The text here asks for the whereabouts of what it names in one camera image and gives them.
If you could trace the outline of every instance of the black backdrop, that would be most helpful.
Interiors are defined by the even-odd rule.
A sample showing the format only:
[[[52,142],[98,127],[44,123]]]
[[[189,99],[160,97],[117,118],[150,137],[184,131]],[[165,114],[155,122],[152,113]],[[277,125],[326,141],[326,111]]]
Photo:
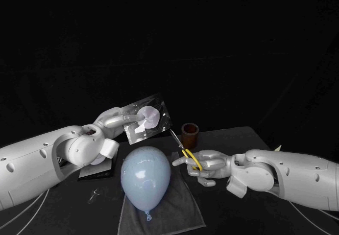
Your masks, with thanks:
[[[162,92],[176,133],[251,126],[272,148],[336,160],[338,1],[6,12],[0,146]]]

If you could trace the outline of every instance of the white cable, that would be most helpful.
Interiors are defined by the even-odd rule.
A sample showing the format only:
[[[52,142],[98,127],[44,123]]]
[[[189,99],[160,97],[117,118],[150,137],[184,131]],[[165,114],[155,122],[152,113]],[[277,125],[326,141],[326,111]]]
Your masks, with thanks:
[[[339,220],[339,218],[336,218],[334,215],[331,215],[328,212],[325,212],[323,210],[321,210],[329,217],[332,217],[334,219]]]
[[[36,198],[36,200],[32,202],[32,204],[26,207],[26,209],[19,213],[19,215],[0,227],[0,230],[16,220],[16,218],[25,213],[25,211],[32,207],[32,205],[36,203],[39,198],[42,197],[44,193],[41,196]]]
[[[36,213],[34,214],[34,217],[32,217],[31,221],[28,222],[28,224],[25,225],[23,229],[19,231],[19,233],[18,233],[16,235],[19,235],[19,234],[22,233],[22,231],[26,229],[28,225],[31,224],[31,222],[32,222],[32,220],[34,220],[34,218],[35,218],[35,216],[36,216],[36,214],[38,214],[38,212],[39,212],[39,210],[41,210],[41,207],[42,207],[42,204],[44,204],[44,202],[45,202],[45,200],[47,200],[47,197],[48,197],[48,193],[47,193],[47,195],[45,195],[45,198],[44,198],[44,200],[42,200],[41,206],[39,206],[39,208],[38,208]]]
[[[331,233],[328,233],[321,227],[316,226],[316,224],[309,220],[309,218],[305,216],[305,214],[300,212],[300,210],[298,209],[298,207],[293,205],[293,207],[296,208],[296,210],[299,211],[299,213],[302,214],[302,216],[306,218],[306,220],[315,225],[315,227],[322,230],[328,235],[332,235]]]

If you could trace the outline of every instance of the yellow scissors handle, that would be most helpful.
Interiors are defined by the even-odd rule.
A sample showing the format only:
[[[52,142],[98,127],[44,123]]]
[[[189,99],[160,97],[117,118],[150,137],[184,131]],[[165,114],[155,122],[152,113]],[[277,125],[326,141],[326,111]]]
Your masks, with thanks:
[[[195,160],[195,162],[197,162],[197,165],[198,165],[198,167],[199,167],[199,171],[202,171],[202,170],[204,170],[204,167],[202,167],[202,165],[201,165],[201,163],[199,163],[199,161],[198,161],[198,159],[197,159],[194,153],[192,153],[188,149],[185,149],[185,150],[182,149],[182,153],[184,153],[184,155],[185,155],[186,158],[189,158],[189,156],[188,156],[188,154],[185,153],[185,151],[188,152],[189,156],[194,158],[194,160]]]

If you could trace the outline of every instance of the scissors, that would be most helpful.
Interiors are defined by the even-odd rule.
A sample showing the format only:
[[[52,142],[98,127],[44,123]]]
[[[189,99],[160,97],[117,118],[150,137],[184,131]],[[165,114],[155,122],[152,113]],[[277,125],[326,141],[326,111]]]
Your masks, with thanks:
[[[175,132],[172,131],[172,129],[171,129],[169,131],[171,131],[171,134],[172,134],[172,136],[173,136],[173,138],[175,138],[175,141],[176,141],[178,144],[179,144],[179,148],[182,149],[182,153],[184,153],[185,157],[189,158],[189,156],[191,156],[191,157],[194,158],[194,160],[195,160],[195,162],[197,162],[197,165],[198,165],[198,167],[199,167],[199,171],[202,171],[202,170],[204,170],[204,167],[202,167],[202,165],[201,165],[201,163],[199,163],[199,161],[198,161],[198,159],[197,159],[194,153],[184,147],[182,142],[181,142],[179,138],[176,137],[176,134],[175,134]]]

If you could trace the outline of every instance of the scissor blade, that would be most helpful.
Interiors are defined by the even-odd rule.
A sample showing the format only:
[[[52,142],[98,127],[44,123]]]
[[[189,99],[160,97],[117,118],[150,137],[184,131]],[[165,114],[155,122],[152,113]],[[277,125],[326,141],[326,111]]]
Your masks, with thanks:
[[[181,142],[179,138],[176,137],[175,132],[172,131],[172,129],[171,129],[169,131],[171,131],[171,134],[172,134],[172,136],[173,136],[173,138],[175,138],[175,141],[176,141],[178,144],[179,144],[179,147],[184,148],[182,142]]]

